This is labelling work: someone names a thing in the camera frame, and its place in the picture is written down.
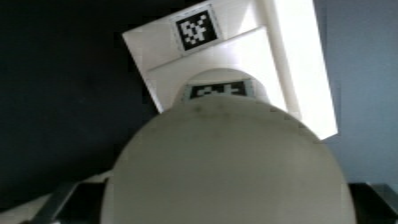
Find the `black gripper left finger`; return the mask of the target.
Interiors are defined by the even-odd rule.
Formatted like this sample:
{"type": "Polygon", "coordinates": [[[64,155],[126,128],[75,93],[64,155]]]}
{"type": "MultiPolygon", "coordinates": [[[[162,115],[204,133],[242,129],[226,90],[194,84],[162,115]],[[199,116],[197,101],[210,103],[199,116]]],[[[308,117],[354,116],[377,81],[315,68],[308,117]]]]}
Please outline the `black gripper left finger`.
{"type": "Polygon", "coordinates": [[[101,224],[101,207],[112,172],[59,185],[23,224],[101,224]]]}

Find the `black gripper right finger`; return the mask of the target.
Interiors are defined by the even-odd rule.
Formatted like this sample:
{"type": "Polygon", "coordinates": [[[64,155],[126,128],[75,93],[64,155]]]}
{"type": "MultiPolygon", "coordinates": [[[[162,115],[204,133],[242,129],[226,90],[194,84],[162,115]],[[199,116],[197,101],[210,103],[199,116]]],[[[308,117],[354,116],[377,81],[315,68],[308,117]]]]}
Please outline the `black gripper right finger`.
{"type": "Polygon", "coordinates": [[[398,224],[398,193],[388,184],[350,183],[357,224],[398,224]]]}

